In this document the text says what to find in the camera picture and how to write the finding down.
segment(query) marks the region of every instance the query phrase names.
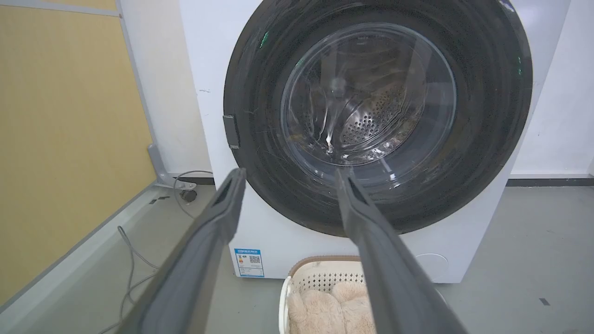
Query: caster wheel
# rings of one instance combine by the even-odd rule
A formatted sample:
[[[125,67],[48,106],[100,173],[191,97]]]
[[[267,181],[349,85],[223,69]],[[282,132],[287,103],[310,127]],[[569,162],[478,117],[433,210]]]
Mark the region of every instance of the caster wheel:
[[[198,196],[195,190],[184,190],[179,195],[187,203],[194,201],[196,199],[196,196]]]

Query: white washing machine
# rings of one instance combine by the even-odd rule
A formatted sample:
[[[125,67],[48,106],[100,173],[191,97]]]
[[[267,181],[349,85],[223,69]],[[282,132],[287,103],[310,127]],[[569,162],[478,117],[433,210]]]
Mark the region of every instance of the white washing machine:
[[[333,190],[342,168],[434,282],[460,282],[569,2],[181,0],[215,182],[248,171],[236,275],[357,254]]]

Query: white plastic laundry basket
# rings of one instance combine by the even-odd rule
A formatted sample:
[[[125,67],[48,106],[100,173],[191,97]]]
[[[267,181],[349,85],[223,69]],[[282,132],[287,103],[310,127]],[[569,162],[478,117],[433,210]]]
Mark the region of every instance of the white plastic laundry basket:
[[[338,282],[365,283],[363,267],[356,256],[316,256],[297,263],[280,290],[279,332],[289,333],[289,308],[287,296],[293,291],[303,293],[308,290],[330,292]]]

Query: energy label sticker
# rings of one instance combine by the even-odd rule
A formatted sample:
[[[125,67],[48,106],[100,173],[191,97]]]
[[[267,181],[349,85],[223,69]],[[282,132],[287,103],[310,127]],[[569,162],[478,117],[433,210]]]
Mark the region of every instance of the energy label sticker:
[[[235,249],[235,260],[241,277],[264,277],[260,250]]]

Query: beige fluffy fabric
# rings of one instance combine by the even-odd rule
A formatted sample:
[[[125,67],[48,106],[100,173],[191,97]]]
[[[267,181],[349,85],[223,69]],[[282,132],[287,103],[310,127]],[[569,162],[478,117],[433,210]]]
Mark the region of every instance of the beige fluffy fabric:
[[[290,334],[375,334],[367,288],[341,282],[331,294],[310,290],[288,296]]]
[[[375,334],[371,303],[363,283],[337,283],[332,295],[340,302],[347,334]]]
[[[330,294],[317,290],[303,296],[293,293],[289,304],[290,334],[345,334],[340,303]]]

